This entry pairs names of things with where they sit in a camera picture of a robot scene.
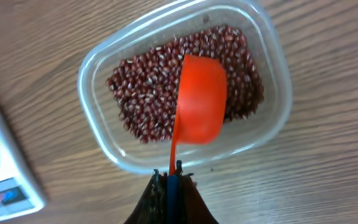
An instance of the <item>kitchen scale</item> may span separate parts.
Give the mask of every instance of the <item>kitchen scale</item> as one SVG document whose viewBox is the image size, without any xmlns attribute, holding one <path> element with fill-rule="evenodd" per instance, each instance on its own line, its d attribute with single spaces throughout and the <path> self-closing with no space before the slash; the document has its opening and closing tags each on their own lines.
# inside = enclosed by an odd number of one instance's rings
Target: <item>kitchen scale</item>
<svg viewBox="0 0 358 224">
<path fill-rule="evenodd" d="M 0 113 L 0 221 L 39 211 L 46 197 Z"/>
</svg>

